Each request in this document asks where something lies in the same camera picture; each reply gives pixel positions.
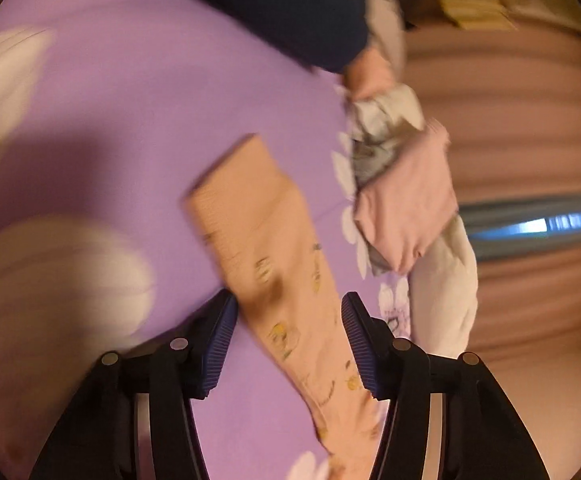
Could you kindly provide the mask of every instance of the pink cloth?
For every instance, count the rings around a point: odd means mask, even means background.
[[[361,232],[399,274],[410,272],[459,206],[446,151],[448,132],[432,120],[397,160],[364,187],[355,211]]]

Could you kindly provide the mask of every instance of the gray fabric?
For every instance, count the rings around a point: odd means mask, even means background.
[[[581,212],[581,195],[541,198],[518,202],[479,203],[462,206],[459,214],[477,260],[549,251],[581,243],[579,232],[548,232],[523,237],[484,239],[476,234],[539,218]]]
[[[379,254],[379,251],[370,244],[368,244],[368,259],[370,260],[370,268],[372,269],[373,276],[381,276],[393,270],[384,256]]]
[[[357,188],[361,189],[373,178],[387,170],[397,157],[398,142],[394,139],[371,144],[354,141],[352,149],[352,170]]]

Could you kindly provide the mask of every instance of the peach patterned fabric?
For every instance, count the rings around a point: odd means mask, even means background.
[[[250,329],[307,403],[331,454],[331,478],[368,479],[381,433],[378,402],[361,384],[299,188],[250,137],[187,205]]]

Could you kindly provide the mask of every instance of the white cloth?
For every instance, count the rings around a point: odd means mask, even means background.
[[[429,354],[456,358],[477,314],[477,259],[459,215],[410,273],[413,340]]]

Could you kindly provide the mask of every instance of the folded cloth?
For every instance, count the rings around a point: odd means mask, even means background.
[[[331,478],[367,479],[381,431],[377,401],[361,384],[301,191],[251,137],[187,205],[248,326],[307,403]]]
[[[414,340],[429,354],[458,357],[477,314],[477,260],[459,215],[410,273]]]
[[[403,142],[397,160],[364,187],[355,222],[399,274],[439,236],[459,208],[446,158],[448,132],[437,121]]]
[[[421,131],[425,120],[413,89],[400,85],[352,109],[352,167],[359,188],[379,176],[395,159],[409,136]]]

